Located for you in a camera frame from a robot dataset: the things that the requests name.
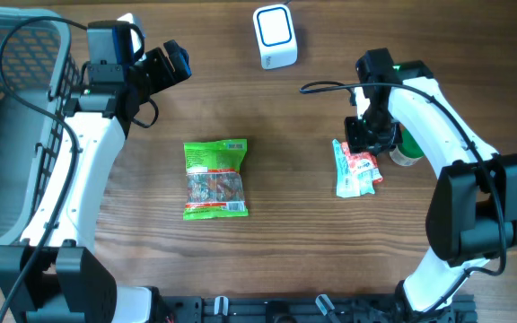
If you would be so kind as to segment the green gummy candy bag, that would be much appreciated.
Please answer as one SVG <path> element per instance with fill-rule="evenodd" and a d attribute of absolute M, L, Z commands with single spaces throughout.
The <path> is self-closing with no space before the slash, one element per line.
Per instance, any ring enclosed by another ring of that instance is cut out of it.
<path fill-rule="evenodd" d="M 183 218 L 194 221 L 248 216 L 240 174 L 247 141 L 188 142 L 183 148 L 188 193 Z"/>

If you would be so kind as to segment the green lid spice jar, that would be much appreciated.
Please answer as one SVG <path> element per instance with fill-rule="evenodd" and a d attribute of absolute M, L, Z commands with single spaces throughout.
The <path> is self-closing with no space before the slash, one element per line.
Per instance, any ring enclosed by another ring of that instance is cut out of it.
<path fill-rule="evenodd" d="M 390 152 L 390 158 L 399 166 L 408 167 L 416 164 L 425 154 L 410 132 L 403 128 L 402 143 Z"/>

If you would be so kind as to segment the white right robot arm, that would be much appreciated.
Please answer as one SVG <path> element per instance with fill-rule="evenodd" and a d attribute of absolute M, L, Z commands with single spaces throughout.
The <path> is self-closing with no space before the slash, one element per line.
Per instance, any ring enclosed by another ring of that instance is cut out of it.
<path fill-rule="evenodd" d="M 455 311 L 454 294 L 474 274 L 501 275 L 517 246 L 517 154 L 500 154 L 461 119 L 422 61 L 395 63 L 386 48 L 355 69 L 369 105 L 345 120 L 351 153 L 398 153 L 413 139 L 437 183 L 425 218 L 429 249 L 399 282 L 390 312 L 426 322 Z"/>

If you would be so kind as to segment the teal snack packet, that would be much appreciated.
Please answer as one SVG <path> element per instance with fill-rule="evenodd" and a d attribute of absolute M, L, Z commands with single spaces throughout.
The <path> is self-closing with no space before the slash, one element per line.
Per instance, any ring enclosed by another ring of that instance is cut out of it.
<path fill-rule="evenodd" d="M 337 166 L 336 195 L 342 198 L 358 197 L 374 194 L 373 183 L 369 171 L 355 175 L 349 169 L 346 157 L 337 139 L 332 141 Z"/>

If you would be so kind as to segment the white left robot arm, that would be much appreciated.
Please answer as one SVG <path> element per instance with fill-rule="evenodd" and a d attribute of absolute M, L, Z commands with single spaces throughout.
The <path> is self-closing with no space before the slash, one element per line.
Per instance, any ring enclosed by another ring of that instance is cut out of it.
<path fill-rule="evenodd" d="M 132 22 L 85 26 L 89 60 L 55 115 L 60 145 L 47 189 L 19 240 L 0 246 L 2 314 L 18 322 L 159 322 L 154 287 L 119 285 L 94 256 L 101 200 L 137 113 L 191 76 L 188 52 L 170 40 L 147 49 Z"/>

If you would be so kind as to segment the red tissue pack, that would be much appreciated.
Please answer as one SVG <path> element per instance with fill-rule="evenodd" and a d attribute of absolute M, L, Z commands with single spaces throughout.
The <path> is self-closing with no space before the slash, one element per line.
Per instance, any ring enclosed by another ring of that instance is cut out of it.
<path fill-rule="evenodd" d="M 351 153 L 347 142 L 341 143 L 340 147 L 346 157 L 349 169 L 353 174 L 358 175 L 369 171 L 373 184 L 378 184 L 383 181 L 383 176 L 380 174 L 375 156 L 368 152 Z"/>

